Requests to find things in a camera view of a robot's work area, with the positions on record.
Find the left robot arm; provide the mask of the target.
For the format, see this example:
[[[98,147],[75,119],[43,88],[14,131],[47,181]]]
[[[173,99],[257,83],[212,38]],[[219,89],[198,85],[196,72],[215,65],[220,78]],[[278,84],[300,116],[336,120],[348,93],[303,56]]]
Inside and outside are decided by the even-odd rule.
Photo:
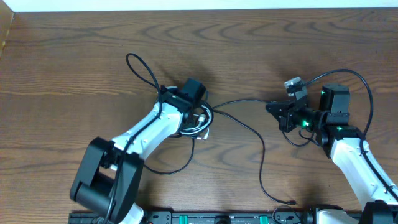
[[[140,223],[136,203],[145,160],[180,131],[202,103],[205,86],[189,78],[182,89],[161,86],[147,116],[133,128],[107,141],[97,137],[86,148],[70,189],[70,198],[103,217],[104,223]]]

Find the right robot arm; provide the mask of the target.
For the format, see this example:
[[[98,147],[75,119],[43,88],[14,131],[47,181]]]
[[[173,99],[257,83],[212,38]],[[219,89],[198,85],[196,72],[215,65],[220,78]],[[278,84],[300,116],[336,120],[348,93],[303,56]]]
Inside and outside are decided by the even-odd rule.
[[[366,137],[349,125],[349,88],[324,85],[320,107],[308,105],[302,84],[286,85],[291,100],[272,101],[266,110],[288,133],[302,128],[313,134],[313,141],[342,171],[361,204],[359,220],[331,205],[311,209],[304,223],[397,223],[397,188],[372,155]]]

